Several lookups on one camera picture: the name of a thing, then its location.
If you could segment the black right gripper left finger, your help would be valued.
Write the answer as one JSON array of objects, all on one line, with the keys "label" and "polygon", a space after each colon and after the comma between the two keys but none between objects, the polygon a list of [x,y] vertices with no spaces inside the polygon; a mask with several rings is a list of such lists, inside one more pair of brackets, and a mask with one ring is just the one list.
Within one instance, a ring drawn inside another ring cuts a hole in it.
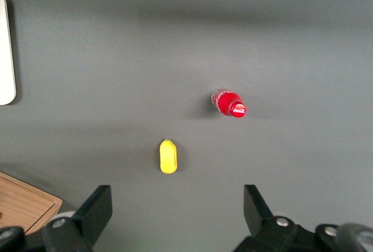
[{"label": "black right gripper left finger", "polygon": [[100,185],[72,214],[51,220],[43,228],[46,251],[92,251],[112,217],[110,185]]}]

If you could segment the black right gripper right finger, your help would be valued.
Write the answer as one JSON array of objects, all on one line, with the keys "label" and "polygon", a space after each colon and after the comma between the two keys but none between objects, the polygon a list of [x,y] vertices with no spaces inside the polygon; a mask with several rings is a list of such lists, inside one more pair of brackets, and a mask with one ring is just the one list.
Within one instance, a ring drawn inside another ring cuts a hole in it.
[{"label": "black right gripper right finger", "polygon": [[314,234],[272,214],[255,185],[244,186],[243,210],[250,235],[235,251],[317,251]]}]

